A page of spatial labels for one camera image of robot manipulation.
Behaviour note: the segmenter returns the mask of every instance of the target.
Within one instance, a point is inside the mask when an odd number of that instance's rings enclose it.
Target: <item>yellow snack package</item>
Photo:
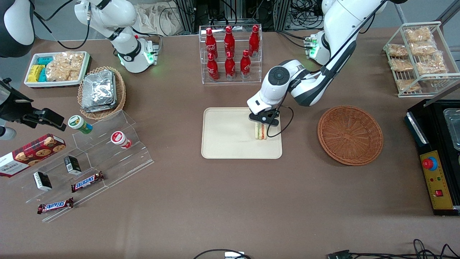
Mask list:
[[[30,69],[30,73],[27,76],[28,82],[38,82],[40,78],[41,70],[45,68],[45,65],[33,65]]]

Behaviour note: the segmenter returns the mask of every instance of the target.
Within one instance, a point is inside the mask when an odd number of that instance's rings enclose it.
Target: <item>cookie box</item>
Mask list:
[[[75,51],[76,53],[83,53],[85,56],[83,58],[83,63],[81,64],[80,74],[78,76],[78,80],[73,81],[60,81],[60,82],[28,82],[27,76],[30,73],[33,65],[38,64],[38,58],[43,57],[52,57],[55,54],[59,54],[60,52],[51,52],[51,53],[37,53],[32,56],[32,60],[29,64],[29,69],[27,70],[26,76],[24,78],[24,84],[30,88],[62,88],[62,87],[77,87],[80,85],[80,81],[83,80],[83,77],[86,75],[88,70],[88,64],[90,62],[90,55],[86,51]]]
[[[53,154],[62,151],[65,147],[64,140],[48,133],[1,157],[0,176],[12,177]]]

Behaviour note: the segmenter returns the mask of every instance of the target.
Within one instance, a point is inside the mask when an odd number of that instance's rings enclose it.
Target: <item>red and white cup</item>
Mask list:
[[[126,138],[126,135],[121,131],[115,131],[114,133],[112,133],[110,140],[115,145],[120,146],[121,148],[124,148],[124,149],[129,148],[132,143],[131,140]]]

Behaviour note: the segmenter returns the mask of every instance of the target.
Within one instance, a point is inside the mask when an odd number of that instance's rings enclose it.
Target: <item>white bag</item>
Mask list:
[[[136,25],[139,32],[172,36],[184,30],[179,20],[179,9],[174,1],[137,4],[134,8],[138,13]]]

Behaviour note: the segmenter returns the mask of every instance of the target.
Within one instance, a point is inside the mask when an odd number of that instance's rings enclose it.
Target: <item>gray floor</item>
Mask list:
[[[36,11],[43,17],[49,17],[65,0],[36,0]],[[133,4],[158,2],[157,0],[131,0]],[[402,4],[402,10],[408,22],[426,22],[435,20],[453,0],[409,0]],[[46,23],[53,36],[43,27],[35,18],[35,34],[41,39],[47,40],[82,40],[86,35],[86,26],[81,24],[74,14],[74,5],[68,4],[56,16]],[[373,27],[397,27],[401,25],[396,9],[392,3],[375,18]],[[444,27],[444,36],[449,46],[460,45],[460,14],[453,17]],[[90,29],[90,39],[101,39],[102,35]],[[453,53],[454,59],[460,59],[460,53]],[[21,58],[1,58],[0,59],[0,77],[10,77],[12,86],[18,88],[24,77],[24,71],[27,69],[27,63],[30,55]]]

